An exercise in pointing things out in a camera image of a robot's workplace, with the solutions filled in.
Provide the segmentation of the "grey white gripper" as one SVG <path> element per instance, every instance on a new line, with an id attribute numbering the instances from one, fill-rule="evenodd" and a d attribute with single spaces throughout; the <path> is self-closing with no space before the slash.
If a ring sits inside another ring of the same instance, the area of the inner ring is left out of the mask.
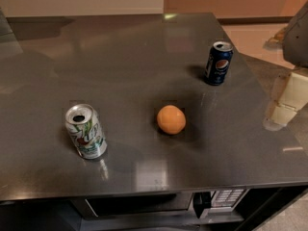
<path id="1" fill-rule="evenodd" d="M 308 1 L 290 20 L 282 43 L 285 61 L 308 67 Z M 308 69 L 297 68 L 279 74 L 273 83 L 270 102 L 263 121 L 269 131 L 286 127 L 308 103 Z"/>

